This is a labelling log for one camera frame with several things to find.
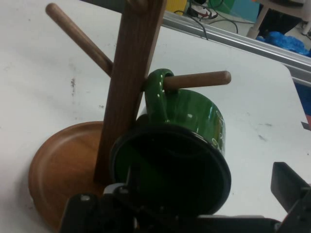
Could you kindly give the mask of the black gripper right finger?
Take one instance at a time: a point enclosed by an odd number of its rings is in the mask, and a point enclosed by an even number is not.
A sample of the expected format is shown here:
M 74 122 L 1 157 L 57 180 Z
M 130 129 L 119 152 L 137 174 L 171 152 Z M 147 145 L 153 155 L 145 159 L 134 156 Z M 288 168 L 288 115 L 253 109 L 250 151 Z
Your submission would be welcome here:
M 271 192 L 287 212 L 277 233 L 311 231 L 311 186 L 285 162 L 273 164 Z

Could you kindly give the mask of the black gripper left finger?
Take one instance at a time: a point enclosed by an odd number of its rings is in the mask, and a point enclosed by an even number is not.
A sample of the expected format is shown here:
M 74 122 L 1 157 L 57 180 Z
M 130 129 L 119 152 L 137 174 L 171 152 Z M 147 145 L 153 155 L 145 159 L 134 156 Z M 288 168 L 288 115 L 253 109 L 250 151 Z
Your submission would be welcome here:
M 156 225 L 138 202 L 139 169 L 128 170 L 125 184 L 109 185 L 101 197 L 82 193 L 65 207 L 61 233 L 154 233 Z

